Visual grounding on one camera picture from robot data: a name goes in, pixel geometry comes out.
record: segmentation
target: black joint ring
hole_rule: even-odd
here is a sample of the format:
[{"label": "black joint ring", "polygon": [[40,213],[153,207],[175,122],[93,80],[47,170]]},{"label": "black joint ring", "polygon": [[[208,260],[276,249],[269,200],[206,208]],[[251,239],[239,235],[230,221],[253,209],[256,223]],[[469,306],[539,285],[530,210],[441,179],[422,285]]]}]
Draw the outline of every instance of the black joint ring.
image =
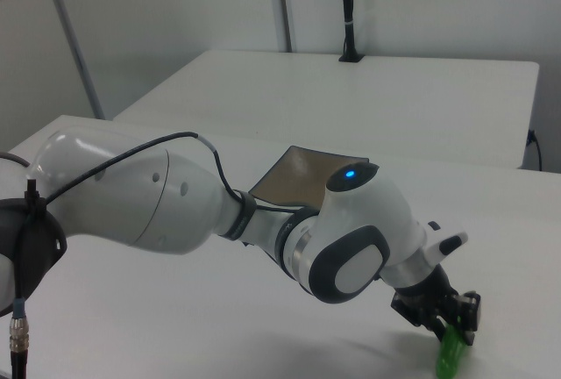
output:
[{"label": "black joint ring", "polygon": [[230,230],[228,230],[228,232],[222,236],[225,239],[232,241],[239,239],[242,234],[244,234],[245,228],[252,219],[255,210],[257,210],[257,202],[255,202],[255,198],[252,195],[247,192],[241,192],[239,190],[237,191],[242,197],[242,207],[239,210],[236,221],[234,221],[234,224],[232,224],[232,226],[230,227]]}]

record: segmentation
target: wall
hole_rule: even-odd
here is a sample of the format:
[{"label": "wall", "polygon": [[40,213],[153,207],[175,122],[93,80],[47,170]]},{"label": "wall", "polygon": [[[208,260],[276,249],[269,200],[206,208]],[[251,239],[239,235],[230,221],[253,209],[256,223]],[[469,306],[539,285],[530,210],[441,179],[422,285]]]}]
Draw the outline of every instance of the wall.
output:
[{"label": "wall", "polygon": [[0,150],[93,113],[52,0],[0,0]]},{"label": "wall", "polygon": [[[288,4],[295,51],[341,52],[341,0]],[[358,49],[367,54],[539,63],[530,124],[544,169],[561,172],[559,0],[355,0],[354,17]],[[536,158],[534,146],[528,148],[524,167],[537,167]]]},{"label": "wall", "polygon": [[280,0],[63,3],[108,119],[206,50],[287,48]]}]

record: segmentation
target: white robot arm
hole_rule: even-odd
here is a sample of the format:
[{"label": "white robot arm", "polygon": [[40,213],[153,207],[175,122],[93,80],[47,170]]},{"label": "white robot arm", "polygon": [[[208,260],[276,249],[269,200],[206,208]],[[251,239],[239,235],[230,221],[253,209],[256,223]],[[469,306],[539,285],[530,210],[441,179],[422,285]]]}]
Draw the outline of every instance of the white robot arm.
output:
[{"label": "white robot arm", "polygon": [[[205,138],[194,137],[217,158]],[[0,201],[3,314],[17,295],[12,262],[27,257],[32,262],[24,266],[39,266],[20,273],[20,294],[28,297],[64,252],[66,237],[90,234],[148,251],[185,254],[214,233],[262,248],[309,294],[326,303],[354,298],[381,278],[396,291],[392,307],[412,324],[424,325],[442,339],[441,317],[472,344],[479,296],[459,296],[439,265],[466,242],[466,234],[445,231],[435,222],[417,222],[378,166],[357,163],[338,170],[327,182],[319,210],[257,205],[249,194],[232,191],[221,171],[222,183],[163,144],[83,176],[83,182],[64,190],[139,142],[114,132],[70,128],[55,133],[31,165],[21,169],[21,178],[14,181],[34,179],[38,193],[31,184],[25,200]],[[44,224],[37,226],[38,219]],[[32,234],[38,230],[48,236],[41,246],[51,243],[40,255],[33,251],[39,240]]]}]

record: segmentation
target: metal connector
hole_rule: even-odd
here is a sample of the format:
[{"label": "metal connector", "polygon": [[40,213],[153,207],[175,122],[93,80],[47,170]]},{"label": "metal connector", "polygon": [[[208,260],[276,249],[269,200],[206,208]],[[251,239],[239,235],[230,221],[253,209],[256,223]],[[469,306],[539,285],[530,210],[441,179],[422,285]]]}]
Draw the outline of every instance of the metal connector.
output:
[{"label": "metal connector", "polygon": [[23,353],[29,348],[29,323],[27,318],[11,319],[10,351]]}]

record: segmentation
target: white table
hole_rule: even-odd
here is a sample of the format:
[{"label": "white table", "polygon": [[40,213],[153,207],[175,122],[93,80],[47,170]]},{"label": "white table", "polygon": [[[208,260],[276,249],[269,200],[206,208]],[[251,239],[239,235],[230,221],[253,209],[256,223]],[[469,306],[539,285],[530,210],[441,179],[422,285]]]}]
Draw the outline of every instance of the white table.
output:
[{"label": "white table", "polygon": [[[63,117],[13,152],[31,159],[51,133],[77,124],[117,128]],[[246,190],[292,145],[207,136],[231,184]],[[214,170],[196,141],[169,147]],[[557,378],[561,176],[364,155],[389,170],[417,217],[455,218],[470,234],[444,262],[455,288],[483,298],[458,379]],[[0,175],[14,166],[0,161]],[[258,249],[217,237],[185,256],[77,237],[28,302],[28,377],[432,378],[437,340],[395,313],[392,295],[376,282],[347,304],[322,304]],[[0,320],[0,368],[9,371],[8,324]]]},{"label": "white table", "polygon": [[242,138],[517,168],[538,66],[211,51],[115,117]]}]

